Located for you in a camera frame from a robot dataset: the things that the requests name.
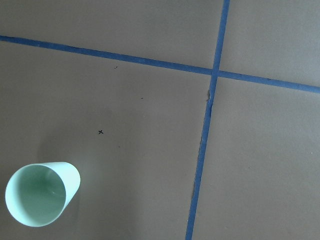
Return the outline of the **long blue tape strip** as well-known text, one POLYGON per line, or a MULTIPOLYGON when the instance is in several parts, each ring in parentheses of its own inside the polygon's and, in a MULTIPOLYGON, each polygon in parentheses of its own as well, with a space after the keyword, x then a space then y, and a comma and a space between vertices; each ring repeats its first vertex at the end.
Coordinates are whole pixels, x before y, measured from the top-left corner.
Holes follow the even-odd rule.
POLYGON ((199 200, 199 194, 200 194, 200 188, 201 188, 201 182, 202 182, 202 175, 203 175, 203 169, 204 169, 204 163, 205 163, 206 148, 207 148, 208 136, 209 136, 210 125, 211 125, 212 108, 213 108, 213 103, 215 98, 218 73, 220 70, 229 8, 230 8, 230 1, 224 0, 222 5, 222 10, 221 10, 220 21, 219 21, 219 31, 218 31, 217 41, 216 41, 214 60, 213 60, 210 84, 208 89, 208 99, 206 102, 205 115, 204 115, 204 121, 203 121, 202 132, 201 132, 201 140, 199 145, 197 164, 196 164, 195 176, 194 176, 194 182, 193 182, 193 192, 191 196, 187 226, 186 226, 185 237, 184 237, 186 240, 191 240, 193 237, 197 206, 198 206, 198 200, 199 200))

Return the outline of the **pale green cup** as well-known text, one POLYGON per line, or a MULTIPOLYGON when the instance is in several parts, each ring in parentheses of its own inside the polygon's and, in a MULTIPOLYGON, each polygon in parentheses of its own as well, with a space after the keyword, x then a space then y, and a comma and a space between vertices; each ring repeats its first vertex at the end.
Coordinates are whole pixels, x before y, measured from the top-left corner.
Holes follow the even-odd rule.
POLYGON ((77 193, 80 173, 68 162, 33 163, 18 169, 5 189, 11 216, 28 227, 57 220, 77 193))

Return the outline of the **crossing blue tape strip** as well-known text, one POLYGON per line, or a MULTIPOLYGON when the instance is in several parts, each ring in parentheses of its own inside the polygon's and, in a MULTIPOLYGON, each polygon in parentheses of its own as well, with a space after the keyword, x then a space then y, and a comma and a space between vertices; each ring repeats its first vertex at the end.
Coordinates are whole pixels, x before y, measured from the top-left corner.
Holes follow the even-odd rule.
MULTIPOLYGON (((98 58, 105 58, 105 59, 111 59, 111 60, 141 64, 141 65, 148 65, 148 66, 153 66, 158 68, 172 69, 177 71, 190 72, 190 73, 196 73, 196 74, 202 74, 202 75, 208 75, 208 76, 211 76, 214 73, 214 70, 210 68, 197 67, 193 65, 186 65, 186 64, 180 64, 180 63, 174 63, 174 62, 168 62, 168 61, 161 61, 161 60, 155 60, 150 58, 113 53, 108 51, 100 51, 100 50, 94 50, 89 48, 81 48, 81 47, 69 46, 65 44, 51 43, 51 42, 39 41, 39 40, 33 40, 33 39, 27 39, 27 38, 21 38, 21 37, 11 37, 11 36, 2 35, 0 37, 0 40, 2 42, 8 42, 13 44, 26 45, 31 47, 44 48, 44 49, 50 49, 50 50, 68 52, 68 53, 75 53, 80 55, 87 55, 87 56, 98 57, 98 58)), ((283 80, 277 80, 277 79, 271 79, 271 78, 265 78, 265 77, 259 77, 259 76, 253 76, 253 75, 247 75, 247 74, 241 74, 241 73, 235 73, 235 72, 229 72, 229 71, 223 71, 223 70, 217 70, 216 74, 218 77, 228 78, 233 80, 257 83, 257 84, 263 84, 268 86, 275 86, 275 87, 281 87, 281 88, 287 88, 287 89, 293 89, 293 90, 299 90, 299 91, 317 93, 317 94, 320 92, 320 88, 318 86, 313 86, 308 84, 289 82, 289 81, 283 81, 283 80)))

